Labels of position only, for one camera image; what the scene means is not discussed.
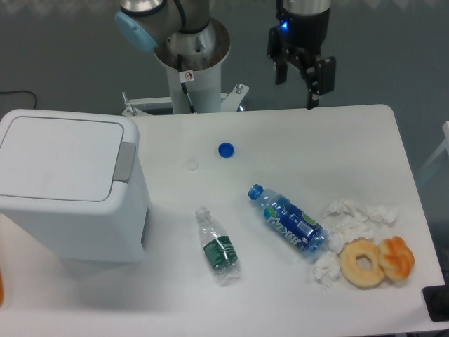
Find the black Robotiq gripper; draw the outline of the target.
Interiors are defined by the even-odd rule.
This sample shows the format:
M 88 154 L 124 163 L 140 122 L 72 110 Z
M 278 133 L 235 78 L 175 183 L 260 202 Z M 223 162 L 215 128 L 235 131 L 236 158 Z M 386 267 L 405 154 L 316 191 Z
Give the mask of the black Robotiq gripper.
M 276 85 L 287 81 L 287 61 L 300 63 L 305 69 L 314 66 L 307 73 L 308 110 L 317 107 L 319 99 L 335 87 L 336 58 L 319 59 L 329 17 L 329 1 L 277 1 L 279 23 L 269 31 L 267 56 L 274 62 Z

